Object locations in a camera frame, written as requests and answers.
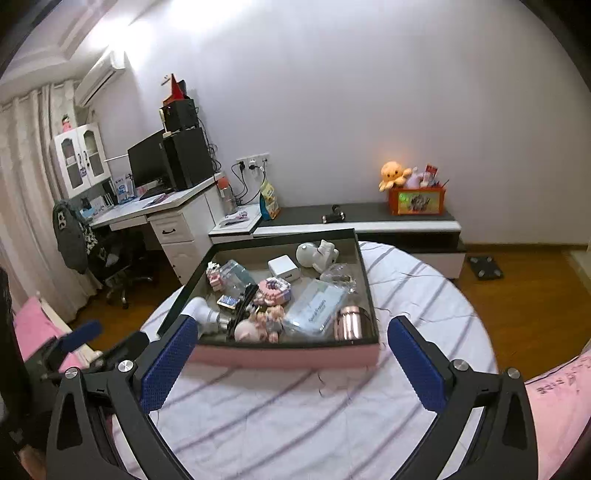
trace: computer tower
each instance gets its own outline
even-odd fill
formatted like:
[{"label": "computer tower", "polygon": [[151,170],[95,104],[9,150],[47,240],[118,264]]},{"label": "computer tower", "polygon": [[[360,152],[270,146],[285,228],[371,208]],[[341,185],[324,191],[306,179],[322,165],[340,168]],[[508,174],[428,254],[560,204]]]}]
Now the computer tower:
[{"label": "computer tower", "polygon": [[171,186],[186,190],[213,176],[213,163],[199,127],[173,133],[162,141]]}]

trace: white charger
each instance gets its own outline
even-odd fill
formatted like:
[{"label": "white charger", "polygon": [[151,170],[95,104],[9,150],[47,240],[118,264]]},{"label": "white charger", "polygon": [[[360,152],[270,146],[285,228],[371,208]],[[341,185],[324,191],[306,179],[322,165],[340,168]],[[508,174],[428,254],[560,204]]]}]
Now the white charger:
[{"label": "white charger", "polygon": [[300,278],[300,269],[287,255],[269,260],[268,265],[271,275],[274,277],[283,278],[289,282]]}]

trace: small black object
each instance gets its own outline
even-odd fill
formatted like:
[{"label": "small black object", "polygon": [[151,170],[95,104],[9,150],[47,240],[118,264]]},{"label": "small black object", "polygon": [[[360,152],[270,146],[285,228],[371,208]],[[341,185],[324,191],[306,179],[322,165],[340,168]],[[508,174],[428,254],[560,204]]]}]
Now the small black object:
[{"label": "small black object", "polygon": [[322,216],[322,223],[344,222],[345,213],[341,212],[340,205],[333,205],[333,212]]},{"label": "small black object", "polygon": [[240,295],[236,309],[234,310],[234,317],[228,323],[228,332],[226,334],[228,339],[234,339],[234,330],[236,325],[244,320],[246,316],[246,308],[252,303],[256,293],[258,292],[258,285],[249,283],[244,289],[244,293]]},{"label": "small black object", "polygon": [[478,280],[498,280],[503,278],[503,272],[490,255],[468,257],[470,268]]}]

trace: orange octopus plush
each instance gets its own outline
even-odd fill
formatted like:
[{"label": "orange octopus plush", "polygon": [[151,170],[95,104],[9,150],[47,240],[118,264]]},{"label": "orange octopus plush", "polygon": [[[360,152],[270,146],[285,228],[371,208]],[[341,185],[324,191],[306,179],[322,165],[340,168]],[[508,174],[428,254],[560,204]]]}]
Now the orange octopus plush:
[{"label": "orange octopus plush", "polygon": [[395,161],[389,161],[382,167],[382,181],[379,183],[379,191],[389,190],[392,187],[404,187],[404,184],[412,175],[411,168],[403,168],[402,165]]}]

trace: metal screw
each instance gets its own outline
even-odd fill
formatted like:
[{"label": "metal screw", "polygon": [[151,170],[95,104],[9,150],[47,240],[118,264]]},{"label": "metal screw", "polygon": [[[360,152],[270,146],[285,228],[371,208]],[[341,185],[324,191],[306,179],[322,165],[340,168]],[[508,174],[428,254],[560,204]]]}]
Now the metal screw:
[{"label": "metal screw", "polygon": [[516,368],[510,367],[507,369],[507,375],[509,375],[511,378],[519,378],[521,373]]},{"label": "metal screw", "polygon": [[120,372],[129,372],[134,367],[134,363],[131,360],[123,360],[118,366]]},{"label": "metal screw", "polygon": [[70,367],[68,370],[66,370],[66,378],[74,378],[76,375],[78,375],[78,369],[76,367]]},{"label": "metal screw", "polygon": [[461,358],[456,358],[453,362],[452,362],[453,368],[455,368],[456,370],[459,370],[460,372],[465,372],[466,370],[468,370],[470,368],[470,365],[468,364],[468,362],[466,362],[465,360],[462,360]]}]

